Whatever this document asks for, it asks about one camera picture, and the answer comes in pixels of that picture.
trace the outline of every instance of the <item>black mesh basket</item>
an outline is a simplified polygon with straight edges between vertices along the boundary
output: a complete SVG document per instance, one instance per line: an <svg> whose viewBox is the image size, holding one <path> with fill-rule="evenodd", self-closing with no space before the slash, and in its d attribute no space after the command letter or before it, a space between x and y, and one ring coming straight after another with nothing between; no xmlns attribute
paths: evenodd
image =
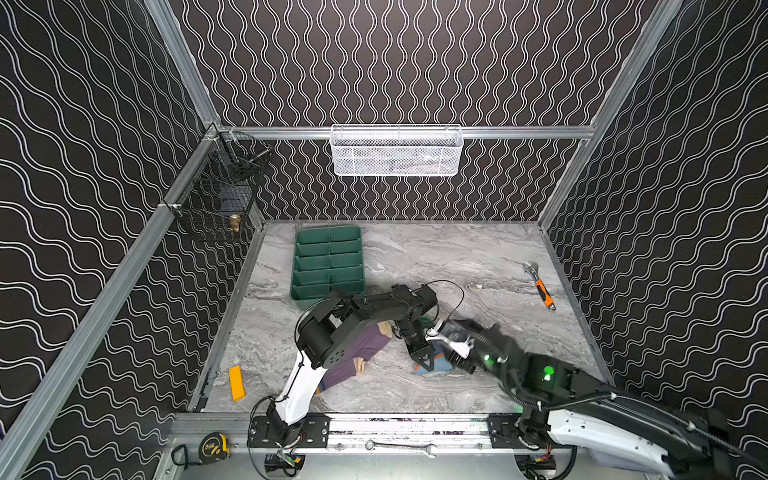
<svg viewBox="0 0 768 480"><path fill-rule="evenodd" d="M173 208L182 230L195 240L206 242L249 241L253 232L249 212L253 185L233 182L229 166L209 156Z"/></svg>
<svg viewBox="0 0 768 480"><path fill-rule="evenodd" d="M240 131L221 133L224 150L210 154L227 168L235 184L253 180L270 162L274 147Z"/></svg>

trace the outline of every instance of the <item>purple cloth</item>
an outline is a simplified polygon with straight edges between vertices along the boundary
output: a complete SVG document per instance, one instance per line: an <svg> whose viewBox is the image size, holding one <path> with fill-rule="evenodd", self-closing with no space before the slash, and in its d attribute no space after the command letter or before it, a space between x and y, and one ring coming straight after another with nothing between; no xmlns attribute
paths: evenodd
<svg viewBox="0 0 768 480"><path fill-rule="evenodd" d="M382 334L377 324L367 326L357 337L357 340L344 352L344 359L332 366L323 376L318 392L325 392L348 378L357 375L354 359L364 359L366 362L389 342L389 337Z"/></svg>

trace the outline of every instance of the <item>green led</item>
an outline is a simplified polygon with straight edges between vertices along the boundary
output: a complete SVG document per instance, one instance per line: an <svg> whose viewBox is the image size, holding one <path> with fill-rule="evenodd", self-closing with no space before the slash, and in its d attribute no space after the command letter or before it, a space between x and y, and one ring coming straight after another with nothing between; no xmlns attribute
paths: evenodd
<svg viewBox="0 0 768 480"><path fill-rule="evenodd" d="M547 365L546 367L544 367L544 378L543 378L543 380L545 382L549 382L550 380L552 380L552 376L553 375L554 375L554 367L552 367L550 365Z"/></svg>

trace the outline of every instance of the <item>white mesh basket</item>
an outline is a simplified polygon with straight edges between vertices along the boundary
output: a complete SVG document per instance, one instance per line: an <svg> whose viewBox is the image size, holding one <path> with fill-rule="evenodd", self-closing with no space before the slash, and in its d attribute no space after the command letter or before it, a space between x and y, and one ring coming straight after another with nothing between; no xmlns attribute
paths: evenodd
<svg viewBox="0 0 768 480"><path fill-rule="evenodd" d="M343 177L452 177L464 138L458 125L333 125L330 143Z"/></svg>

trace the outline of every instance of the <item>yellow and black tape measure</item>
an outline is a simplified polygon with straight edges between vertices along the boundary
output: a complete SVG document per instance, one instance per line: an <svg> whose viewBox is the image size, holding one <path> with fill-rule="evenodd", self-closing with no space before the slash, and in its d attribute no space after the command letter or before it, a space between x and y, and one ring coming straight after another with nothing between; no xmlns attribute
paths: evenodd
<svg viewBox="0 0 768 480"><path fill-rule="evenodd" d="M230 457L230 448L227 446L227 436L221 432L213 432L206 435L200 442L200 463L207 465Z"/></svg>

